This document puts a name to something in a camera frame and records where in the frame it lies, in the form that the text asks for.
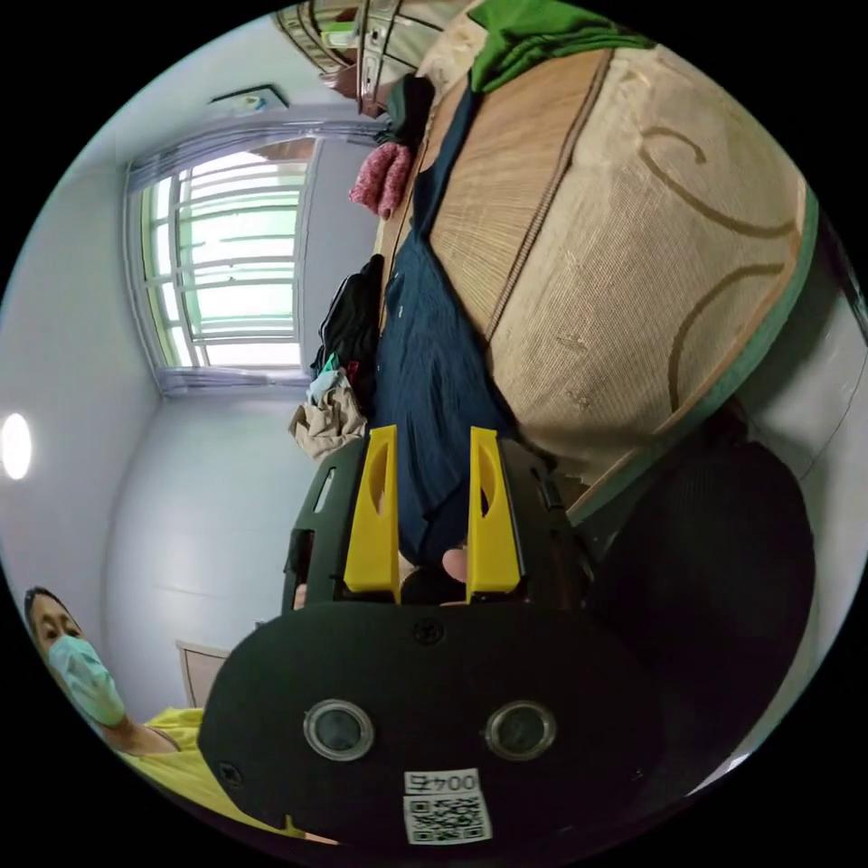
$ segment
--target curtain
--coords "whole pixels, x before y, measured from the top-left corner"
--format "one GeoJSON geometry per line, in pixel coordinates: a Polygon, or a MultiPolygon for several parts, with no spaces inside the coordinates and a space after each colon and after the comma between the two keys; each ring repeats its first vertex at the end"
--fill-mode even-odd
{"type": "Polygon", "coordinates": [[[295,138],[332,138],[374,147],[377,135],[384,129],[384,124],[367,118],[289,120],[279,112],[267,118],[236,120],[134,160],[128,168],[128,191],[140,193],[200,163],[295,138]]]}
{"type": "Polygon", "coordinates": [[[191,394],[226,394],[242,388],[245,395],[254,392],[269,394],[298,392],[310,384],[310,377],[301,371],[244,371],[240,368],[159,368],[156,372],[160,391],[169,398],[191,394]]]}

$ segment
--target yellow bracket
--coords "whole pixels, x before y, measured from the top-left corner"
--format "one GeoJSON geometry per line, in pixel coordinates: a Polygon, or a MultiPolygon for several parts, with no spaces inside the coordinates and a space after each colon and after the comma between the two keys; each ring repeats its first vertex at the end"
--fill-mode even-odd
{"type": "Polygon", "coordinates": [[[509,593],[521,579],[512,514],[496,431],[470,430],[467,602],[474,594],[509,593]],[[482,494],[488,509],[483,514],[482,494]]]}
{"type": "Polygon", "coordinates": [[[401,602],[398,575],[398,428],[375,428],[368,440],[355,501],[344,584],[353,593],[391,591],[401,602]]]}

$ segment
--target pink cloth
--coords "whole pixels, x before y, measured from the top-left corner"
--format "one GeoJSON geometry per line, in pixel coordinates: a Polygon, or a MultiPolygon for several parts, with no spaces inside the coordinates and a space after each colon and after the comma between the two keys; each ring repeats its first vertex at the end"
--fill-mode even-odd
{"type": "Polygon", "coordinates": [[[359,169],[350,202],[364,205],[388,220],[401,202],[413,158],[410,149],[397,142],[386,142],[368,155],[359,169]]]}

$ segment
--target yellow shirt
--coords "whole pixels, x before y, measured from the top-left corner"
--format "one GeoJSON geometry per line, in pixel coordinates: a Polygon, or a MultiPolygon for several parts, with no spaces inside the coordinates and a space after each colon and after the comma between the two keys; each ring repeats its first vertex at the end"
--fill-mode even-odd
{"type": "Polygon", "coordinates": [[[280,830],[266,826],[252,816],[243,814],[232,800],[223,792],[217,778],[205,763],[199,751],[199,728],[202,726],[202,709],[167,708],[146,726],[164,732],[178,746],[176,753],[151,753],[144,757],[121,756],[138,772],[151,778],[157,784],[189,799],[197,805],[207,807],[216,814],[223,814],[230,820],[246,823],[273,832],[275,835],[304,837],[303,832],[294,828],[287,819],[287,828],[280,830]]]}

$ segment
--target hair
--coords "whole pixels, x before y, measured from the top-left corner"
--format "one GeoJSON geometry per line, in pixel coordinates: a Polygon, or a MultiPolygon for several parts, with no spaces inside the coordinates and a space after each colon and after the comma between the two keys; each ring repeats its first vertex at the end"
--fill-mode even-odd
{"type": "Polygon", "coordinates": [[[55,603],[63,606],[66,609],[66,603],[58,597],[56,594],[52,594],[47,588],[41,588],[39,585],[36,585],[24,594],[24,620],[27,622],[27,627],[31,632],[31,635],[36,637],[36,624],[33,622],[33,603],[36,601],[37,597],[51,597],[55,603]]]}

